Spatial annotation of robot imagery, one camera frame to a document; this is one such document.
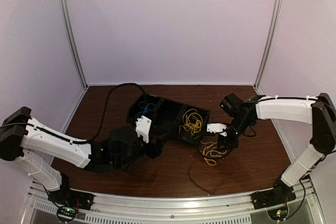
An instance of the white panel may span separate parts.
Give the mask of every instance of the white panel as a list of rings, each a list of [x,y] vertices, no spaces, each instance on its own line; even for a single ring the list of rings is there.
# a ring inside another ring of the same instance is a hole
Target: white panel
[[[61,130],[82,89],[59,0],[0,0],[0,121],[21,106]],[[0,161],[0,222],[18,223],[31,178]]]
[[[67,0],[89,84],[252,84],[274,0]]]
[[[271,56],[261,82],[268,95],[318,95],[336,104],[336,0],[284,0]],[[280,122],[294,154],[307,146],[311,126]],[[336,155],[328,157],[312,178],[327,223],[335,223]]]

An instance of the white backdrop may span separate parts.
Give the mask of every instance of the white backdrop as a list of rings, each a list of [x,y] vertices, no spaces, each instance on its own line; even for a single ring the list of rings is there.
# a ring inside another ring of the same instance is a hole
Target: white backdrop
[[[59,0],[0,0],[0,122],[21,106],[61,130],[82,89]],[[0,159],[0,222],[17,224],[31,178]]]
[[[274,0],[67,0],[89,84],[253,84]]]
[[[261,81],[265,94],[318,95],[336,104],[336,0],[283,0],[271,56]],[[294,156],[307,146],[311,126],[280,122]],[[336,219],[336,154],[312,172],[327,223]]]

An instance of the vertical metal bar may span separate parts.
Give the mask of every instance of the vertical metal bar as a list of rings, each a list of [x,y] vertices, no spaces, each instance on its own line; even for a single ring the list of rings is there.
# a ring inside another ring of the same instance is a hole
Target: vertical metal bar
[[[85,89],[87,87],[87,83],[85,80],[83,68],[81,66],[81,63],[78,57],[77,47],[76,47],[76,43],[74,39],[74,32],[72,31],[71,22],[70,22],[67,0],[60,0],[60,4],[61,4],[61,10],[63,14],[63,20],[65,23],[66,34],[68,37],[68,41],[69,41],[72,57],[75,63],[76,71],[79,76],[79,80],[82,85],[82,88]]]
[[[275,0],[274,1],[272,20],[271,20],[271,24],[270,24],[270,27],[269,27],[268,36],[267,36],[267,40],[266,40],[266,45],[265,45],[265,49],[264,49],[264,54],[263,54],[261,64],[260,64],[260,67],[259,67],[257,79],[256,79],[256,82],[254,84],[255,89],[259,88],[261,78],[262,78],[262,76],[264,74],[264,71],[265,71],[266,63],[267,63],[267,60],[268,60],[268,57],[269,57],[269,54],[270,54],[270,50],[271,50],[271,47],[272,47],[272,43],[273,43],[273,40],[274,40],[274,36],[275,36],[275,28],[276,28],[277,23],[278,23],[281,6],[282,6],[282,0]]]

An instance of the black tray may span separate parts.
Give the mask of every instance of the black tray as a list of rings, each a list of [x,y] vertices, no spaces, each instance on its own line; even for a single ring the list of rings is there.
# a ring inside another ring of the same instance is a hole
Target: black tray
[[[209,110],[191,106],[188,104],[168,100],[155,95],[147,95],[147,103],[150,104],[147,115],[153,121],[153,131],[155,133],[169,134],[169,136],[182,140],[193,145],[196,145],[197,141],[202,139],[202,135],[191,136],[190,132],[185,131],[180,125],[183,125],[182,117],[185,112],[190,109],[195,109],[197,113],[202,117],[202,132],[206,132],[206,127],[209,121]],[[143,111],[143,96],[140,96],[138,100],[129,108],[127,122],[135,125],[139,112]]]

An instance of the brown wooden surface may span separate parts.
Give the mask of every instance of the brown wooden surface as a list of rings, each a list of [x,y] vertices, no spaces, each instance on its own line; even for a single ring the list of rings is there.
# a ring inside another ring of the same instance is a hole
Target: brown wooden surface
[[[188,103],[211,111],[209,122],[230,122],[219,107],[223,97],[235,92],[248,99],[255,94],[247,86],[144,86],[146,92]],[[100,122],[110,87],[90,87],[81,102],[67,134],[91,138]],[[126,126],[129,106],[139,97],[133,87],[118,89],[111,96],[103,130],[97,141],[110,130]],[[73,188],[129,196],[189,197],[223,195],[271,187],[290,164],[286,151],[270,120],[258,121],[254,138],[241,137],[239,148],[217,166],[208,166],[195,147],[168,140],[156,159],[139,158],[128,171],[95,174],[55,158],[53,167],[70,177]]]

